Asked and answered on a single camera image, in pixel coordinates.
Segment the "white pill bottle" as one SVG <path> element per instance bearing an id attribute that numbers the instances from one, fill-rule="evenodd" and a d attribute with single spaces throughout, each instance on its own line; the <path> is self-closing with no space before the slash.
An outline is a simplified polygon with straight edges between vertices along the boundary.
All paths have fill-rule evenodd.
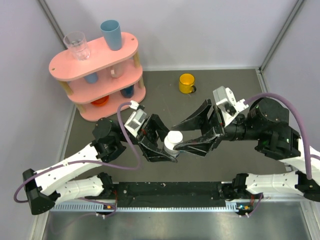
<path id="1" fill-rule="evenodd" d="M 180 154 L 179 150 L 174 150 L 174 147 L 180 142 L 171 142 L 167 137 L 164 139 L 163 150 L 168 153 L 170 156 L 177 158 Z"/>

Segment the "white bottle cap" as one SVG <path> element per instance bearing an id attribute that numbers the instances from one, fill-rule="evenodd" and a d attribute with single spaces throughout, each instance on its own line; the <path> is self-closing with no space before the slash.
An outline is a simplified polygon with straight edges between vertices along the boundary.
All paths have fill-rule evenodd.
<path id="1" fill-rule="evenodd" d="M 169 131 L 167 139 L 171 144 L 177 145 L 183 141 L 183 134 L 180 131 Z"/>

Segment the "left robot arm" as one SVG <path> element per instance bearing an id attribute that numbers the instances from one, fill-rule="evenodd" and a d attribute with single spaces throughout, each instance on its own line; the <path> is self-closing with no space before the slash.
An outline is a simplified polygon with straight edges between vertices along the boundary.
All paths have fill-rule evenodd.
<path id="1" fill-rule="evenodd" d="M 92 131 L 94 140 L 61 163 L 42 170 L 27 169 L 22 174 L 23 188 L 32 215 L 84 197 L 109 198 L 114 191 L 107 173 L 76 180 L 79 175 L 100 166 L 111 166 L 125 150 L 138 146 L 149 162 L 176 162 L 175 146 L 183 141 L 180 131 L 170 131 L 157 114 L 150 117 L 142 110 L 132 113 L 126 123 L 101 118 Z"/>

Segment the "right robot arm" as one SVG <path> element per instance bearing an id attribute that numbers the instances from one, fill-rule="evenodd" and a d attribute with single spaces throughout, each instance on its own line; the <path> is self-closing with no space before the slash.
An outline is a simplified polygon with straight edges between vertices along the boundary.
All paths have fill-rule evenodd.
<path id="1" fill-rule="evenodd" d="M 206 156 L 222 141 L 257 141 L 255 150 L 265 157 L 288 163 L 296 169 L 281 174 L 239 173 L 231 183 L 222 183 L 220 195 L 226 200 L 257 198 L 263 193 L 286 193 L 319 202 L 320 181 L 309 180 L 298 165 L 303 160 L 302 137 L 289 125 L 289 110 L 276 100 L 262 97 L 249 108 L 247 115 L 236 113 L 230 104 L 213 105 L 209 99 L 174 131 L 200 130 L 201 136 L 182 142 L 176 150 Z"/>

